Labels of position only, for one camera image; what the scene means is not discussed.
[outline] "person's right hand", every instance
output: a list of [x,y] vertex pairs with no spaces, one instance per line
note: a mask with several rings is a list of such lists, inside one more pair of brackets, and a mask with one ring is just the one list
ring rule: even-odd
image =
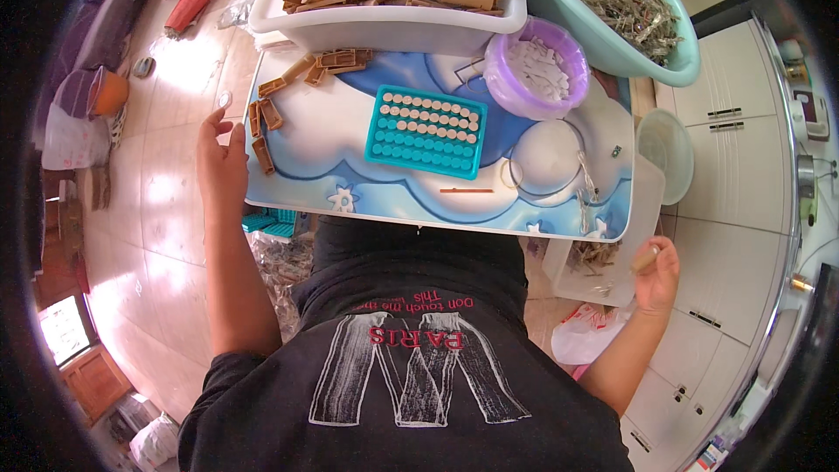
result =
[[655,262],[635,277],[635,300],[640,312],[650,315],[669,314],[679,288],[679,256],[673,242],[662,236],[647,239],[635,255],[640,256],[653,246],[659,249],[659,254]]
[[[204,119],[198,131],[195,161],[205,226],[238,225],[247,192],[245,127],[222,117],[224,108]],[[231,130],[230,144],[220,145],[215,138]]]

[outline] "printed jeans graphic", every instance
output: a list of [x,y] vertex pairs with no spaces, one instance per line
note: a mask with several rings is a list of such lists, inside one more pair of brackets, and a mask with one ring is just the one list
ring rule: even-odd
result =
[[[403,370],[393,356],[406,349],[411,354]],[[399,427],[448,425],[456,365],[487,423],[530,417],[510,390],[487,337],[459,313],[425,313],[418,329],[411,330],[405,319],[374,312],[349,315],[338,324],[312,398],[309,422],[359,425],[374,359],[387,383]]]

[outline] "person's left hand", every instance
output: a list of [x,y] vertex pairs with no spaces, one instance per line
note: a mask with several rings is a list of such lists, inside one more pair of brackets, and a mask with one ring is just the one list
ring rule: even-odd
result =
[[[222,122],[224,111],[224,108],[214,111],[198,131],[195,165],[206,226],[241,221],[247,192],[245,127],[231,121]],[[220,145],[215,138],[231,130],[230,144]]]

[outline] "white plastic bag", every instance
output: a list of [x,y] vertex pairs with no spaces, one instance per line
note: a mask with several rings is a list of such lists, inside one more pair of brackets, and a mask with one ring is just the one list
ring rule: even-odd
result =
[[631,314],[632,309],[614,309],[604,314],[583,303],[554,329],[551,350],[556,362],[590,364],[615,339]]
[[163,413],[137,432],[129,446],[142,472],[154,472],[178,454],[178,425]]
[[77,119],[60,106],[49,105],[41,166],[72,170],[99,166],[111,150],[111,132],[102,119]]

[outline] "plastic bag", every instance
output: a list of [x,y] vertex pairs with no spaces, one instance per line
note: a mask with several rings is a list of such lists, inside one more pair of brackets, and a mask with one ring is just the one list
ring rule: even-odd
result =
[[297,333],[300,322],[297,307],[291,300],[291,289],[309,278],[312,241],[300,237],[288,241],[256,231],[248,234],[248,242],[274,305],[283,343],[288,343]]
[[41,156],[44,170],[99,166],[105,164],[110,150],[111,132],[105,121],[77,119],[57,104],[49,105]]
[[154,472],[178,454],[178,424],[163,413],[140,429],[129,444],[131,455],[143,472]]
[[602,313],[591,304],[583,303],[554,329],[551,350],[556,362],[590,364],[615,339],[631,314],[631,308]]

